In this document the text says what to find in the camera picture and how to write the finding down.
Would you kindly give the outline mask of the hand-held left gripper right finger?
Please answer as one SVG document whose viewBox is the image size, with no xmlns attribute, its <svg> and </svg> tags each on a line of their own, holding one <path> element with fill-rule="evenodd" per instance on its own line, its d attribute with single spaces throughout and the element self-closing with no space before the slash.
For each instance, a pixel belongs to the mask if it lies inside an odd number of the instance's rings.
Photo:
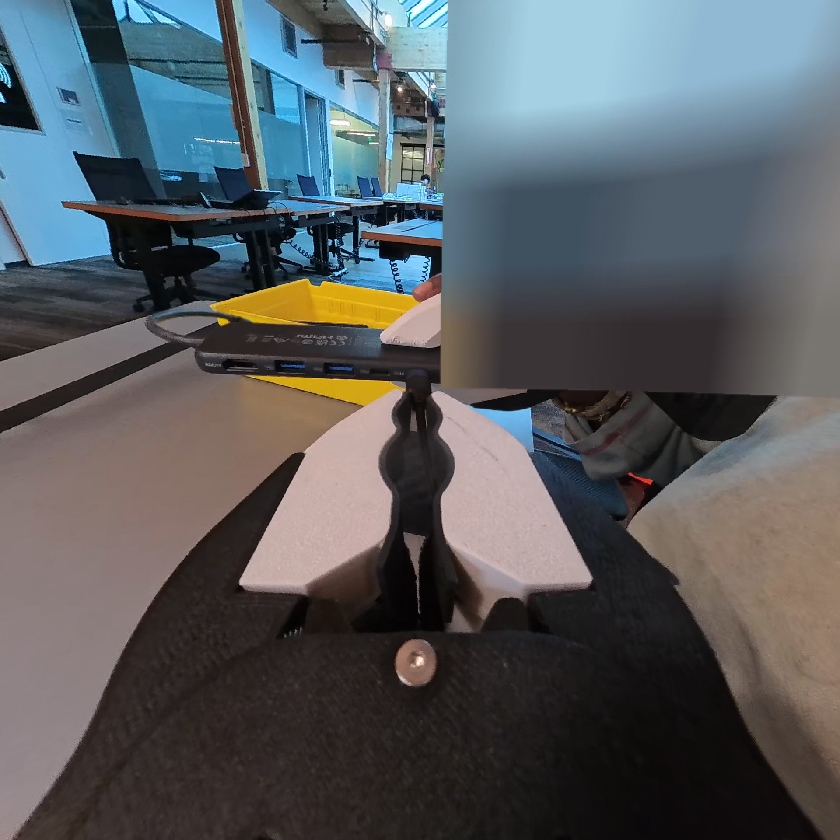
<svg viewBox="0 0 840 840">
<path fill-rule="evenodd" d="M 592 574 L 526 447 L 452 396 L 434 400 L 455 460 L 440 502 L 458 576 L 451 624 L 483 624 L 501 598 L 589 589 Z"/>
</svg>

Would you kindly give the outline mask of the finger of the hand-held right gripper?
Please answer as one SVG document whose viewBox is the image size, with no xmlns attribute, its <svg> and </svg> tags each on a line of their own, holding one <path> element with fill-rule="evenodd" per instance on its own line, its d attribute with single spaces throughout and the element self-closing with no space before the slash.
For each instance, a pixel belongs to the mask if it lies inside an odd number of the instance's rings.
<svg viewBox="0 0 840 840">
<path fill-rule="evenodd" d="M 441 344 L 442 296 L 418 302 L 381 332 L 381 343 L 413 349 L 438 349 Z"/>
</svg>

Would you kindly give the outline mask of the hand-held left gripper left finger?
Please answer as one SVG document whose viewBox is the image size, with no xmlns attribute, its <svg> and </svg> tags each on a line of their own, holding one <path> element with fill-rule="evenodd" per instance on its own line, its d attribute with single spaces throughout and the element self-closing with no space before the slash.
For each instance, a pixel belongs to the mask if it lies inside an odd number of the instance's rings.
<svg viewBox="0 0 840 840">
<path fill-rule="evenodd" d="M 380 470 L 395 432 L 390 392 L 311 444 L 239 585 L 248 592 L 378 595 L 375 564 L 391 527 Z"/>
</svg>

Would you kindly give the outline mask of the yellow plastic bin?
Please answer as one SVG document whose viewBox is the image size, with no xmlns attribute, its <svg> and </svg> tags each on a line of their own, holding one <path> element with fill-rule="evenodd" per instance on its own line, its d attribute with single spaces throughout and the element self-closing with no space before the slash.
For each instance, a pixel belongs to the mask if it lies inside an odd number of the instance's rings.
<svg viewBox="0 0 840 840">
<path fill-rule="evenodd" d="M 394 291 L 357 288 L 324 281 L 318 286 L 299 279 L 278 287 L 211 304 L 222 315 L 232 313 L 250 321 L 266 323 L 347 323 L 386 329 L 417 302 Z M 295 376 L 257 376 L 258 380 L 301 392 L 366 406 L 400 385 L 376 381 L 301 379 Z"/>
</svg>

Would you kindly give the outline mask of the slim black multiport adapter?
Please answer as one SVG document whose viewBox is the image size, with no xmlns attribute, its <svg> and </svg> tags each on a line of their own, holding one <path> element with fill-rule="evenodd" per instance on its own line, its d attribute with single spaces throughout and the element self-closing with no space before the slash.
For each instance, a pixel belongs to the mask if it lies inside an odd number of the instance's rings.
<svg viewBox="0 0 840 840">
<path fill-rule="evenodd" d="M 438 385 L 440 349 L 382 342 L 382 330 L 357 325 L 230 321 L 211 328 L 194 351 L 205 372 L 406 383 L 424 373 Z"/>
</svg>

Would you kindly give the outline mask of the orange-edged desk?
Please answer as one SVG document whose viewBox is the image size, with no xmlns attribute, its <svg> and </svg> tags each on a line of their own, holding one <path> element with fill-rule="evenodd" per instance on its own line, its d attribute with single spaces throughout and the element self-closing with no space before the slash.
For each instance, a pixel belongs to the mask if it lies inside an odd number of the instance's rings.
<svg viewBox="0 0 840 840">
<path fill-rule="evenodd" d="M 401 260 L 410 256 L 428 257 L 438 266 L 443 253 L 442 221 L 408 219 L 360 232 L 363 240 L 379 243 L 380 257 Z"/>
<path fill-rule="evenodd" d="M 63 201 L 62 206 L 85 212 L 101 220 L 102 217 L 115 216 L 129 217 L 142 222 L 167 223 L 171 226 L 173 242 L 176 245 L 187 245 L 189 239 L 194 243 L 198 239 L 219 235 L 242 235 L 245 237 L 249 277 L 256 291 L 273 287 L 277 283 L 270 253 L 270 232 L 284 228 L 306 228 L 330 224 L 333 214 L 348 209 L 347 206 L 341 204 L 324 201 L 314 203 L 301 199 L 280 201 L 263 211 L 208 209 L 198 205 L 127 204 L 121 206 L 116 203 L 97 201 Z M 195 294 L 194 301 L 220 300 L 220 297 L 203 291 L 204 294 Z"/>
</svg>

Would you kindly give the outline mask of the black laptop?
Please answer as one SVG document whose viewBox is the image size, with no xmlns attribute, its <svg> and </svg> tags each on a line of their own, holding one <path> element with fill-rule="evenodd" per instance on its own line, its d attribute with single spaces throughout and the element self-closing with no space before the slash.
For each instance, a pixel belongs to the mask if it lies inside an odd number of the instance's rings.
<svg viewBox="0 0 840 840">
<path fill-rule="evenodd" d="M 234 199 L 233 201 L 222 201 L 212 198 L 203 192 L 197 194 L 197 201 L 205 208 L 227 209 L 232 211 L 263 211 L 273 202 L 288 199 L 284 191 L 260 191 L 252 190 Z"/>
</svg>

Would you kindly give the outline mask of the black office chair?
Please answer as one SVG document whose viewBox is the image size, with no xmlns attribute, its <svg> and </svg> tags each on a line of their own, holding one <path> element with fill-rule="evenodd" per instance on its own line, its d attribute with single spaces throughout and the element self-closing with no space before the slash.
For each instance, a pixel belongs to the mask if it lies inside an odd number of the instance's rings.
<svg viewBox="0 0 840 840">
<path fill-rule="evenodd" d="M 118 205 L 139 204 L 157 200 L 149 178 L 139 159 L 114 158 L 73 153 L 93 197 Z M 196 287 L 193 274 L 220 260 L 216 250 L 173 242 L 172 228 L 167 223 L 142 222 L 129 217 L 102 217 L 108 230 L 113 261 L 126 270 L 143 273 L 149 293 L 137 298 L 133 310 L 144 312 L 150 301 L 153 310 L 168 309 L 174 299 L 181 303 L 204 294 Z"/>
</svg>

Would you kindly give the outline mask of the wooden post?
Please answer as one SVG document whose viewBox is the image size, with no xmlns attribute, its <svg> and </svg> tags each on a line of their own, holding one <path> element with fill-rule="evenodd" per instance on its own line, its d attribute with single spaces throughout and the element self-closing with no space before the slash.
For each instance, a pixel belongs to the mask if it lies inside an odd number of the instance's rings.
<svg viewBox="0 0 840 840">
<path fill-rule="evenodd" d="M 244 6 L 241 1 L 216 1 L 215 5 L 241 160 L 248 183 L 255 189 L 267 190 L 266 159 L 247 42 Z"/>
</svg>

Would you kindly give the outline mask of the black wall poster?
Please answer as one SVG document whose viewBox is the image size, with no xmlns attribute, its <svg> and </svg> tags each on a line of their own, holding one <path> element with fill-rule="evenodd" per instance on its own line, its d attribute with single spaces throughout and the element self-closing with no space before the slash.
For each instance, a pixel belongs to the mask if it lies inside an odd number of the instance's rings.
<svg viewBox="0 0 840 840">
<path fill-rule="evenodd" d="M 1 29 L 1 127 L 42 133 L 18 65 Z"/>
</svg>

